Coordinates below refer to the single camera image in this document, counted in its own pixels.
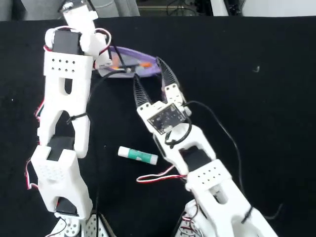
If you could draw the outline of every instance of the glue stick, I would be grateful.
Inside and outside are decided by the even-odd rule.
[[[118,156],[139,160],[139,161],[146,162],[146,163],[153,164],[153,165],[156,165],[157,160],[158,160],[157,155],[133,150],[133,149],[130,149],[127,147],[119,147]]]

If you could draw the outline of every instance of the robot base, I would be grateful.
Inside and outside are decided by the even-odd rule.
[[[110,237],[101,221],[102,217],[99,217],[99,237]],[[66,228],[65,222],[63,220],[59,220],[52,230],[51,234],[47,236],[54,236],[54,237],[96,237],[96,215],[93,214],[87,220],[80,221],[81,225],[76,224],[71,219],[66,219]]]

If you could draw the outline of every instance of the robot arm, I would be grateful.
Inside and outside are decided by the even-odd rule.
[[[68,26],[49,29],[45,35],[45,105],[38,128],[39,145],[31,162],[47,210],[62,218],[52,233],[83,237],[98,218],[91,215],[92,201],[80,175],[78,158],[84,158],[88,151],[90,120],[86,106],[92,70],[112,64],[108,53],[111,34],[95,28],[97,14],[89,11],[84,0],[67,0],[61,11]],[[65,91],[65,79],[72,80],[70,94]],[[71,118],[75,137],[55,135],[63,111]],[[99,233],[107,237],[100,221],[99,227]]]
[[[137,113],[153,134],[163,158],[187,176],[186,189],[195,197],[186,205],[188,217],[176,236],[277,237],[232,181],[202,130],[192,125],[191,111],[174,73],[159,58],[158,64],[164,101],[152,103],[137,75],[134,95]]]

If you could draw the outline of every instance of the cable tie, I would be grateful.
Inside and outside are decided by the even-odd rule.
[[[84,116],[86,116],[86,115],[87,115],[87,112],[85,112],[85,113],[83,113],[83,114],[81,114],[81,115],[70,116],[69,119],[66,121],[66,124],[69,125],[73,120],[79,119],[79,118],[84,117]]]
[[[246,220],[249,219],[252,210],[253,210],[253,206],[251,206],[250,209],[246,212],[245,217],[244,217],[243,220],[241,221],[242,224],[244,224],[244,223],[246,222]]]

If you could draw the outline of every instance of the black fabric backdrop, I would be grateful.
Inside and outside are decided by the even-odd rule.
[[[0,236],[42,237],[56,219],[26,190],[24,166],[37,142],[34,111],[44,93],[44,33],[61,21],[0,23]],[[211,106],[235,137],[248,200],[281,237],[313,236],[315,219],[316,18],[117,18],[97,21],[117,45],[163,58],[188,100]],[[143,79],[157,98],[157,78]],[[217,156],[237,181],[230,140],[203,109],[191,106]],[[135,179],[169,166],[119,158],[118,146],[158,154],[135,111],[131,79],[109,79],[89,108],[101,169],[100,211],[118,237],[167,237],[191,196],[179,180]],[[63,117],[56,133],[69,135]],[[95,159],[79,161],[95,199]],[[31,179],[36,181],[31,171]]]

